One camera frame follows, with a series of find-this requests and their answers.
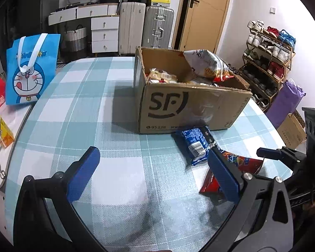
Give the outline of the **red biscuit snack bag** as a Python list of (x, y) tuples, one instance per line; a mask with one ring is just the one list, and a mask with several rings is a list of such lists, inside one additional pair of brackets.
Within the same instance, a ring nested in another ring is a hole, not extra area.
[(262, 159), (254, 159), (232, 154), (225, 150), (212, 148), (208, 151), (209, 170), (200, 189), (200, 193), (223, 193), (228, 201), (237, 204), (244, 188), (243, 174), (257, 174)]

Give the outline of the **blue oreo packet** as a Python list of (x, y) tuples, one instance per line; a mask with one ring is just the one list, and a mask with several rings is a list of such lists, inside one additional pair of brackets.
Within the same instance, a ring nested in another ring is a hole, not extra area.
[(217, 145), (208, 126), (178, 131), (176, 135), (187, 148), (191, 166), (206, 161), (209, 150)]

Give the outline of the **orange noodle snack packet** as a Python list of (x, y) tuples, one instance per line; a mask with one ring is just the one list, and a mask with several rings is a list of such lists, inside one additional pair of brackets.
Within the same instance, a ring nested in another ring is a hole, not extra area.
[(209, 50), (184, 51), (183, 55), (194, 73), (200, 77), (211, 79), (215, 83), (234, 77), (228, 64)]

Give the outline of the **nougat cracker packet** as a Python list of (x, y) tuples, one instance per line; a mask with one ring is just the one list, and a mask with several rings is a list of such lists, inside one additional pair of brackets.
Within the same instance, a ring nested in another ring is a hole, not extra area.
[(168, 72), (158, 69), (151, 68), (149, 74), (147, 75), (148, 82), (151, 84), (167, 83), (175, 84), (177, 83), (177, 76), (171, 75)]

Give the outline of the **small cardboard box on floor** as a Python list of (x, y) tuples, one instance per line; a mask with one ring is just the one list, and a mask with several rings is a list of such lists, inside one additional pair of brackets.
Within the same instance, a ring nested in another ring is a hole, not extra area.
[(283, 123), (277, 128), (277, 132), (285, 146), (295, 150), (307, 140), (305, 126), (306, 123), (302, 116), (295, 110), (287, 115)]

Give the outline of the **purple bag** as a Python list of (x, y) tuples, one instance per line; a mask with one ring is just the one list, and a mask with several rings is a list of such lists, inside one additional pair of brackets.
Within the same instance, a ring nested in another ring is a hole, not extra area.
[(306, 93), (293, 79), (285, 80), (282, 88), (266, 112), (266, 116), (277, 129), (288, 114), (293, 113)]

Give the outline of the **teal checked tablecloth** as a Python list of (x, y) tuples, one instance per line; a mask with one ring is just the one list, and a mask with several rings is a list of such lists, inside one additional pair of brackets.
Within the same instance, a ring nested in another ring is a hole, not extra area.
[(208, 166), (190, 166), (178, 136), (137, 132), (134, 59), (81, 59), (62, 68), (28, 116), (5, 188), (8, 234), (24, 177), (65, 171), (90, 147), (101, 159), (74, 208), (109, 251), (199, 251), (232, 203), (199, 194)]

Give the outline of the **yellow box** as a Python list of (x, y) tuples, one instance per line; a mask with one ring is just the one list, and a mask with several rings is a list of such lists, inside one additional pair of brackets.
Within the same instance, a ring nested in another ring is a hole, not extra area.
[(7, 148), (14, 142), (14, 135), (5, 121), (0, 117), (0, 144)]

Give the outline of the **shoe rack with shoes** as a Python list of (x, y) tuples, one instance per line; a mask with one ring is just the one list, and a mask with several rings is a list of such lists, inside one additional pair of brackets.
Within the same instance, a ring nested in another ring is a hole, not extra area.
[(249, 83), (252, 99), (266, 112), (292, 68), (296, 39), (261, 20), (249, 21), (247, 27), (250, 33), (238, 73)]

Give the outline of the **SF cardboard box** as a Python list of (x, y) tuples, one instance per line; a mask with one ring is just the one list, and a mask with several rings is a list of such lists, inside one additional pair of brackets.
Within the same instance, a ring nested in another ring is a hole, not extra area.
[[(151, 68), (176, 75), (177, 83), (149, 83)], [(191, 127), (231, 127), (252, 93), (235, 77), (216, 87), (190, 84), (195, 77), (181, 51), (137, 48), (133, 87), (138, 132), (164, 134)]]

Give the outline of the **blue Doraemon tote bag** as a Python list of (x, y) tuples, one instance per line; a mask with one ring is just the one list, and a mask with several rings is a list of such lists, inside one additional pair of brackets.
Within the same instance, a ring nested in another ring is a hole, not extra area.
[(60, 37), (48, 33), (21, 37), (7, 49), (7, 105), (38, 101), (56, 75)]

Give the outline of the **striped laundry basket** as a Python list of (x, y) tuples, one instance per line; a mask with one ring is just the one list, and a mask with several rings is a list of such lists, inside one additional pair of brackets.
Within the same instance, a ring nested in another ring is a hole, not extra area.
[(70, 61), (83, 59), (87, 56), (87, 29), (77, 25), (75, 30), (64, 33), (64, 54)]

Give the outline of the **white drawer desk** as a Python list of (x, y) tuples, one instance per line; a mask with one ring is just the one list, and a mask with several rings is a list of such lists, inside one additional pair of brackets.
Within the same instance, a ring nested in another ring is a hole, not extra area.
[(78, 19), (89, 19), (91, 22), (92, 53), (118, 52), (119, 14), (117, 3), (80, 6), (53, 12), (48, 16), (48, 25)]

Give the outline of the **beige suitcase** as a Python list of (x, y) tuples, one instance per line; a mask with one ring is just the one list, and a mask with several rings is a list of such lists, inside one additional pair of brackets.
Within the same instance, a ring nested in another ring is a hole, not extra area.
[(123, 2), (119, 14), (118, 51), (120, 55), (134, 55), (141, 46), (145, 17), (145, 3)]

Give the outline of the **silver suitcase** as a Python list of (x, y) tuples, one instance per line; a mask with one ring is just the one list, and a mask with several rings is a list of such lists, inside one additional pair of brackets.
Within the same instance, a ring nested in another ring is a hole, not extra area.
[(142, 47), (168, 49), (174, 11), (169, 7), (148, 6), (142, 36)]

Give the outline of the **wooden door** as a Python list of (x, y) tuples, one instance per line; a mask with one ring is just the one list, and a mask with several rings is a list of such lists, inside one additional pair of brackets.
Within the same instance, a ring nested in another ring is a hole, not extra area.
[(171, 47), (216, 52), (231, 0), (180, 0)]

